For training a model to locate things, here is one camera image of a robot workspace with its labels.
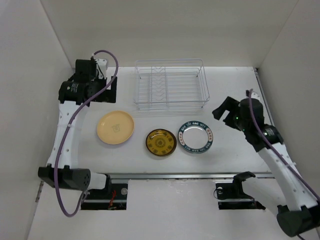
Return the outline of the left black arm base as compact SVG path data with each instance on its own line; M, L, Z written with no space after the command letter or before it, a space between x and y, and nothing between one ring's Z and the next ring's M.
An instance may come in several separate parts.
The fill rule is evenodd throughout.
M127 196L127 183L112 183L109 190L91 189L80 209L83 211L126 210Z

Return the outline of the white wire dish rack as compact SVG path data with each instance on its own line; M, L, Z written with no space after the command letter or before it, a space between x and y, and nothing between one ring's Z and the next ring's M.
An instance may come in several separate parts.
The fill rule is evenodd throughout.
M140 112L199 112L210 100L200 58L137 60L135 77Z

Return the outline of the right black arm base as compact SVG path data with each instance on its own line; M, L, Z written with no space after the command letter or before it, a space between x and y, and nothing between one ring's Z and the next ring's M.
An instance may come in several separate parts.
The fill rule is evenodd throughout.
M266 208L251 196L238 193L232 182L216 182L213 196L219 210L265 210Z

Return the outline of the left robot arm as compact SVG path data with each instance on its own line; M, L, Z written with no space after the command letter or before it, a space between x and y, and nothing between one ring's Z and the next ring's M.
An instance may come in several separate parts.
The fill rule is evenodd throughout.
M54 145L45 167L39 167L38 177L61 189L94 192L100 198L111 195L110 176L78 167L78 149L82 126L89 106L84 106L71 120L72 115L90 97L107 85L106 59L78 59L75 73L64 81L58 91L59 118Z

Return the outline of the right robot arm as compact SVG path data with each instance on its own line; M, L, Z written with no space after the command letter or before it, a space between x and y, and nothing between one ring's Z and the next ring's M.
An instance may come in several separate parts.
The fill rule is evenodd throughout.
M265 123L264 109L258 99L237 101L227 97L212 111L219 120L228 115L226 126L243 132L246 141L267 164L282 193L276 193L263 184L250 171L233 177L233 198L249 198L258 201L272 212L281 230L289 237L301 237L302 233L320 226L320 197L308 186L291 160L279 131Z

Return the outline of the tan plate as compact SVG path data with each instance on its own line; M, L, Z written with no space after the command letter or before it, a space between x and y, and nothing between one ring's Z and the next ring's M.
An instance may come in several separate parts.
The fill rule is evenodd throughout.
M133 134L135 121L125 111L111 111L105 114L96 127L99 139L109 145L118 145L127 141Z

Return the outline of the dark rimmed back plate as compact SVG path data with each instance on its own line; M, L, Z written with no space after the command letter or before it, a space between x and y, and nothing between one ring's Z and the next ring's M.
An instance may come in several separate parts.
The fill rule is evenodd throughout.
M187 121L177 132L182 148L191 154L207 152L213 145L214 135L210 127L197 120Z

